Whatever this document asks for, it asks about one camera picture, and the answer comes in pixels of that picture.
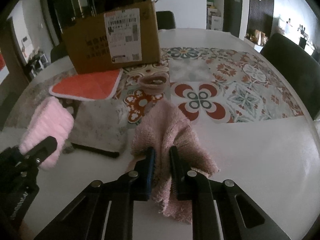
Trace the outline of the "light pink fluffy cloth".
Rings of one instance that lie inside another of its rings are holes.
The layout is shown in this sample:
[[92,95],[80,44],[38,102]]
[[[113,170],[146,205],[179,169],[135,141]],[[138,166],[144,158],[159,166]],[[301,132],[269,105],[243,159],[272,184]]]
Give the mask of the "light pink fluffy cloth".
[[45,98],[35,109],[27,131],[19,144],[20,152],[25,155],[39,142],[52,136],[57,140],[56,150],[40,165],[43,170],[55,166],[62,148],[73,128],[74,119],[59,100],[53,96]]

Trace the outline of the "dusty pink towel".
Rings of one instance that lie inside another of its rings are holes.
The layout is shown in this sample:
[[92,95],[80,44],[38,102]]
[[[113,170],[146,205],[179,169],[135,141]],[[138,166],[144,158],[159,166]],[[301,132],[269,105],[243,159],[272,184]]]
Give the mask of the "dusty pink towel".
[[176,146],[179,156],[192,169],[210,177],[219,171],[210,154],[201,146],[191,121],[170,101],[158,101],[141,119],[135,129],[131,144],[133,160],[129,168],[145,157],[145,151],[153,147],[156,151],[152,198],[165,217],[179,222],[192,223],[190,201],[179,201],[173,193],[170,173],[169,150]]

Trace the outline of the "black flat item under cloth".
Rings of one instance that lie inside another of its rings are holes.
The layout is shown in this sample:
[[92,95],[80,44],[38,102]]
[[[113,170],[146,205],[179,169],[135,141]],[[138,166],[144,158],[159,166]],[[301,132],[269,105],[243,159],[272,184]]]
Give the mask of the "black flat item under cloth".
[[93,148],[93,147],[89,147],[89,146],[74,144],[74,143],[71,143],[71,145],[73,146],[74,149],[85,150],[85,151],[97,153],[97,154],[104,155],[106,157],[110,157],[110,158],[114,158],[114,159],[116,159],[120,156],[119,152],[110,152],[110,151],[105,151],[105,150],[101,150],[101,149],[97,149],[97,148]]

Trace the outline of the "grey fluffy cloth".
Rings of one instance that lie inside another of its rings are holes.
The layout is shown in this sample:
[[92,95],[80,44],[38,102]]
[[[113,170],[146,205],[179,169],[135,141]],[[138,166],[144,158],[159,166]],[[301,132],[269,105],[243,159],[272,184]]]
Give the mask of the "grey fluffy cloth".
[[129,111],[121,100],[61,100],[74,118],[68,141],[110,152],[124,151]]

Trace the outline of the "orange quilted pot holder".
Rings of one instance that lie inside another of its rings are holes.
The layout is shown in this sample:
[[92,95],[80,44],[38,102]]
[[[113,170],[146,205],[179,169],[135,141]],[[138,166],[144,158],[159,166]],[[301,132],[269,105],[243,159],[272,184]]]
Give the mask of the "orange quilted pot holder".
[[78,101],[107,100],[117,90],[122,69],[67,77],[49,88],[52,96]]

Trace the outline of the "small shelf with items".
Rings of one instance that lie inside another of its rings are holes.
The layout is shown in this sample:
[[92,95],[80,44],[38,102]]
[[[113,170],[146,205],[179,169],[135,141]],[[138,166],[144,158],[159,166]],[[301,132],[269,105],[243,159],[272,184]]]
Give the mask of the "small shelf with items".
[[29,80],[32,80],[49,65],[50,62],[40,48],[33,50],[28,58],[27,64],[23,68],[24,74]]

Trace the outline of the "brown rolled sock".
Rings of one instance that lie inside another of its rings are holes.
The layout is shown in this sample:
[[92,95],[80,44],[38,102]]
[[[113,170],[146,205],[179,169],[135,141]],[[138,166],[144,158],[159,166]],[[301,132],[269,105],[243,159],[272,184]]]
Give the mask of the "brown rolled sock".
[[138,79],[139,87],[149,95],[162,94],[169,81],[169,75],[165,72],[158,72],[152,75],[146,75]]

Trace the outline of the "dark chair left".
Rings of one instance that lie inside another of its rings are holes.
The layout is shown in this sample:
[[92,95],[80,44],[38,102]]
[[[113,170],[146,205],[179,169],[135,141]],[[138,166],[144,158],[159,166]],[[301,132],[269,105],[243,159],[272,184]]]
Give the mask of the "dark chair left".
[[51,63],[68,56],[67,48],[64,42],[61,42],[59,45],[55,46],[50,52]]

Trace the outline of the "patterned tablecloth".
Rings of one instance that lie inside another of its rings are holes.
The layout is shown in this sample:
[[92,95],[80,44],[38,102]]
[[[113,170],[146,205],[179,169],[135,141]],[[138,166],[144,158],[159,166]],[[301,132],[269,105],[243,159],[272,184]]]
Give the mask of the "patterned tablecloth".
[[[165,72],[169,81],[162,94],[146,94],[138,79]],[[28,126],[36,107],[49,88],[77,75],[74,70],[58,74],[27,89],[7,118],[7,127]],[[218,48],[163,48],[161,61],[123,70],[115,95],[129,111],[127,124],[134,126],[147,107],[168,99],[192,122],[237,123],[301,116],[303,111],[276,73],[256,55]]]

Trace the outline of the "cardboard box with label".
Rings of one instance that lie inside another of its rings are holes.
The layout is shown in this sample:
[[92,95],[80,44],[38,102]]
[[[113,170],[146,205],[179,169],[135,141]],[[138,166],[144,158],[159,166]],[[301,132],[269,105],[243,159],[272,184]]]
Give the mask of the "cardboard box with label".
[[69,58],[79,74],[159,63],[157,18],[153,1],[76,20],[62,31]]

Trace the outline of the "dark chair behind table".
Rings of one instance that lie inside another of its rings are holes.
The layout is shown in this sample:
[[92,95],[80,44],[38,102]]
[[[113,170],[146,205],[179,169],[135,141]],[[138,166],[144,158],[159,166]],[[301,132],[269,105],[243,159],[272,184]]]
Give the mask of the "dark chair behind table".
[[156,18],[158,30],[176,28],[175,16],[172,11],[157,11]]

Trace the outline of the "dark chair right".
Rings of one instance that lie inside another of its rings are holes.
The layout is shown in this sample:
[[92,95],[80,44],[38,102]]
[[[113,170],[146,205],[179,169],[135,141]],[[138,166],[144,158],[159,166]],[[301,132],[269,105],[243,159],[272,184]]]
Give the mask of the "dark chair right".
[[316,120],[319,116],[319,63],[279,33],[271,36],[260,53],[282,74]]

